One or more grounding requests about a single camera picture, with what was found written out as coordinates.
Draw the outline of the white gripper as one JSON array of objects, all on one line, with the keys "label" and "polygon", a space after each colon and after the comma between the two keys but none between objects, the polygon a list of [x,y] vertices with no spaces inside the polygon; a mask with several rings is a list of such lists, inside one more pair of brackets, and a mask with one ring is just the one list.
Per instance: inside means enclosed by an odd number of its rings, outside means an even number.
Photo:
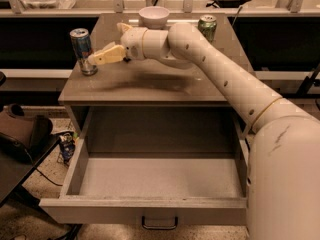
[{"label": "white gripper", "polygon": [[120,43],[111,42],[103,49],[98,50],[88,57],[91,65],[105,65],[122,61],[126,56],[129,59],[144,60],[143,36],[146,27],[133,27],[126,23],[117,24],[118,31],[123,34]]}]

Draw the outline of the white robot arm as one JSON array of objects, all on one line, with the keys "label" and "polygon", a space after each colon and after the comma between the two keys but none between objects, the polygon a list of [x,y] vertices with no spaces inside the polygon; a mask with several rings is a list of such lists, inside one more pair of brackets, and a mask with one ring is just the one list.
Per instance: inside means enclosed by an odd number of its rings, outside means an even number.
[{"label": "white robot arm", "polygon": [[247,170],[248,240],[320,240],[320,121],[214,48],[189,23],[119,23],[92,65],[130,59],[197,65],[255,133]]}]

